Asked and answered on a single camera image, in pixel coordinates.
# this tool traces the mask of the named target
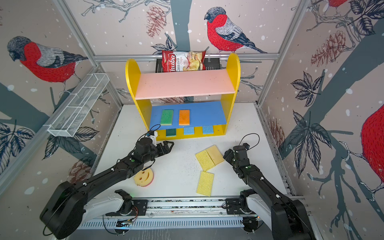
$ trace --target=white table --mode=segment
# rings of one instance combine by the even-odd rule
[[[138,137],[146,131],[136,106],[124,105],[95,174],[111,168],[117,159],[126,157],[134,148]],[[269,182],[281,193],[286,194],[253,103],[235,103],[225,136],[174,140],[175,145],[172,151],[156,158],[155,164],[151,167],[154,180],[149,186],[137,186],[132,177],[113,185],[97,197],[113,194],[118,189],[125,190],[132,197],[142,198],[203,196],[196,193],[202,168],[195,154],[212,145],[216,145],[224,154],[229,148],[238,145],[244,135],[252,132],[260,135],[260,143],[248,151],[250,163],[260,168]],[[247,136],[243,143],[247,142],[253,146],[257,140],[257,135],[253,134]],[[211,196],[236,196],[240,191],[250,188],[237,177],[232,166],[225,161],[208,172],[215,174]]]

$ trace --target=yellow sponge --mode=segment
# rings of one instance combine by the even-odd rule
[[[207,150],[195,154],[197,160],[199,161],[203,171],[208,171],[213,168],[215,164],[212,162]]]
[[[212,147],[209,147],[206,150],[215,165],[224,161],[224,158],[221,155],[220,151],[217,149],[216,145],[213,145]]]
[[[197,193],[210,197],[212,184],[214,182],[214,174],[209,172],[201,172]]]

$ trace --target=cassava chips bag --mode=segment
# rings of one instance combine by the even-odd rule
[[[203,52],[162,51],[163,72],[205,70]]]

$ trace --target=blue shelf board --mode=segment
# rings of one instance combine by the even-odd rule
[[[227,124],[223,107],[221,106],[221,102],[216,101],[206,103],[185,103],[175,105],[153,106],[150,128],[156,124],[160,124],[161,114],[164,109],[173,109],[172,125],[161,126],[159,130]],[[179,111],[184,109],[190,110],[190,125],[179,126]]]

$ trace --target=blue sponge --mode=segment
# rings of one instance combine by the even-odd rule
[[[184,128],[184,135],[194,135],[195,134],[195,128],[194,127],[185,127]]]
[[[213,134],[214,127],[213,126],[203,126],[203,134]]]

